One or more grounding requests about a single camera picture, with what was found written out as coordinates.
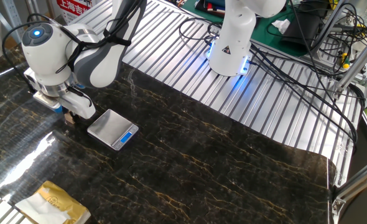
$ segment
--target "marble table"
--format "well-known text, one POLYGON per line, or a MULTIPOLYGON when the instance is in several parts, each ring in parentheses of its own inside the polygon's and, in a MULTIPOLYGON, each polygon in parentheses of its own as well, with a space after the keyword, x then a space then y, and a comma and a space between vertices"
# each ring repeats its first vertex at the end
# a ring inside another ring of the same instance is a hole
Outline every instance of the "marble table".
MULTIPOLYGON (((27 68, 20 48, 16 64, 27 68)), ((96 115, 65 124, 0 58, 0 197, 15 204, 46 180, 90 223, 328 223, 335 166, 284 146, 130 67, 86 89, 96 115), (107 109, 139 126, 116 152, 86 132, 107 109)))

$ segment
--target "robotic arm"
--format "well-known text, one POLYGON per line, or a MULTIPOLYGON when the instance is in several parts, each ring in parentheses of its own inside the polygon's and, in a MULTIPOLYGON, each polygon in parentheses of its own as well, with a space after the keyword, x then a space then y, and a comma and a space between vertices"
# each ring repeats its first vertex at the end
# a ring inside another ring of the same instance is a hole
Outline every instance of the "robotic arm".
POLYGON ((225 0, 225 18, 219 39, 209 53, 211 69, 224 76, 244 75, 256 14, 272 17, 279 13, 286 0, 225 0))
POLYGON ((93 103, 76 86, 103 88, 114 81, 146 4, 146 0, 113 0, 113 20, 104 32, 108 38, 102 40, 84 24, 29 27, 22 49, 31 68, 25 76, 37 90, 34 98, 55 111, 64 107, 85 119, 92 117, 93 103))

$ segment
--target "digital kitchen scale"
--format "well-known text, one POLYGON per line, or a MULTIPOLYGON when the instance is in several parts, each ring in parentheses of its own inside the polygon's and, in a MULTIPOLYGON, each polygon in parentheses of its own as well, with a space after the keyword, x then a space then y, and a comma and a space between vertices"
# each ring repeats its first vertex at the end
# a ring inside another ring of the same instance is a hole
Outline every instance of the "digital kitchen scale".
POLYGON ((88 133, 112 149, 119 151, 139 128, 111 109, 108 109, 88 129, 88 133))

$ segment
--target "green mat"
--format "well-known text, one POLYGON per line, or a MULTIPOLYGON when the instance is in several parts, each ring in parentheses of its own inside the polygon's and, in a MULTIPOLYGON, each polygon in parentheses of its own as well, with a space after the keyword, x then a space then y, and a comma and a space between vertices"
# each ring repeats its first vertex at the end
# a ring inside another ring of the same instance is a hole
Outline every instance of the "green mat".
MULTIPOLYGON (((210 15, 208 13, 199 11, 197 9, 195 9, 195 3, 197 0, 187 0, 187 2, 182 6, 184 9, 198 15, 201 17, 204 17, 212 22, 220 22, 222 21, 222 18, 218 17, 218 16, 213 16, 210 15)), ((281 12, 278 15, 271 17, 271 18, 262 18, 257 26, 257 28, 255 28, 253 35, 251 36, 252 39, 261 42, 263 44, 266 44, 270 47, 273 47, 274 49, 280 50, 282 52, 285 52, 289 55, 293 55, 296 57, 299 56, 303 56, 305 55, 307 52, 304 50, 300 50, 300 49, 296 49, 293 47, 290 47, 288 45, 285 44, 281 44, 280 40, 282 39, 282 37, 279 36, 275 36, 275 35, 271 35, 267 32, 266 29, 269 29, 270 33, 272 34, 276 34, 276 35, 282 35, 279 30, 270 25, 271 23, 273 23, 276 20, 280 20, 283 21, 285 19, 290 20, 291 22, 294 20, 294 13, 291 9, 290 6, 287 7, 287 10, 285 12, 281 12)))

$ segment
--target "white tissue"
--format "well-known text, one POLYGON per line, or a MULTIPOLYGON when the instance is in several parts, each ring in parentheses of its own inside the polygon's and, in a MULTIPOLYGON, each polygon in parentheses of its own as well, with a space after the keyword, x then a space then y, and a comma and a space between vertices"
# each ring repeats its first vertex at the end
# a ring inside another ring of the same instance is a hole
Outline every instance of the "white tissue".
POLYGON ((38 224, 63 224, 70 219, 67 211, 61 212, 38 193, 18 202, 16 207, 38 224))
POLYGON ((284 21, 275 21, 272 23, 272 25, 278 28, 281 34, 284 34, 284 32, 287 30, 287 28, 290 25, 290 21, 288 19, 285 19, 284 21))

